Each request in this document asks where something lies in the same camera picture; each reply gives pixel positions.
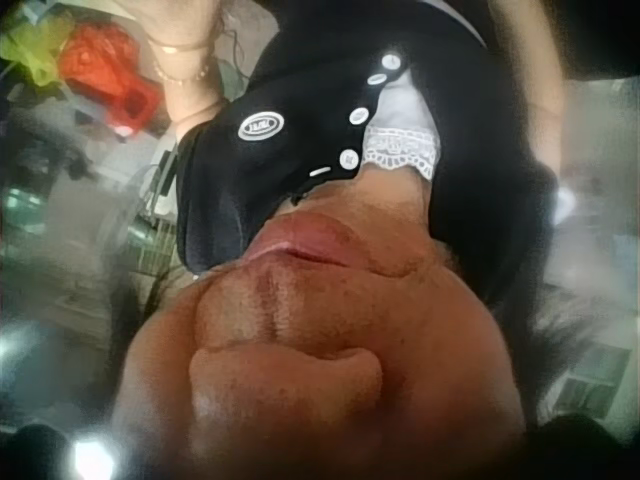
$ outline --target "upper lip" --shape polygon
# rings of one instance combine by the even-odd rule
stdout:
[[[295,212],[267,222],[243,259],[282,252],[316,263],[373,270],[362,240],[342,222],[319,213]]]

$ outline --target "lips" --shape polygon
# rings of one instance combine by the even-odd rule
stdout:
[[[364,242],[338,220],[311,212],[295,212],[269,221],[243,259],[252,261],[272,253],[303,260],[373,270]]]

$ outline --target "orange bag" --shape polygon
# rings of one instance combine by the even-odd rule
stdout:
[[[158,88],[138,76],[138,54],[137,43],[121,28],[82,25],[60,55],[58,69],[70,85],[109,107],[110,126],[132,134],[148,124],[161,99]]]

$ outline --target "logo patch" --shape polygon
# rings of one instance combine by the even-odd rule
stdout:
[[[279,113],[256,113],[242,122],[238,136],[247,142],[259,142],[277,135],[283,128],[284,117]]]

